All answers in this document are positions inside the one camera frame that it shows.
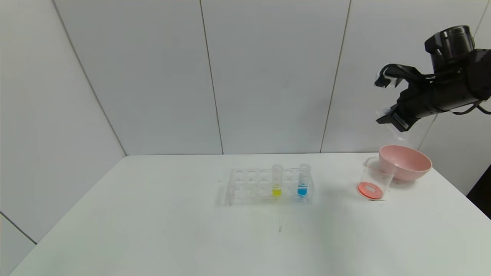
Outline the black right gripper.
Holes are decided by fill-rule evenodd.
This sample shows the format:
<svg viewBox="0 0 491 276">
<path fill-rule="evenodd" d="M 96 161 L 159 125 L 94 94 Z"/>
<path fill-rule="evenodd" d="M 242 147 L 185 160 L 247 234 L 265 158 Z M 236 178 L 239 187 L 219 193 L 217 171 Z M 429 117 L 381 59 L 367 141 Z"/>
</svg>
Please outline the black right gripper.
<svg viewBox="0 0 491 276">
<path fill-rule="evenodd" d="M 391 111 L 386 111 L 376 122 L 393 124 L 398 131 L 406 132 L 422 118 L 439 114 L 442 109 L 437 107 L 435 97 L 443 91 L 442 84 L 417 85 L 409 84 L 400 93 Z"/>
</svg>

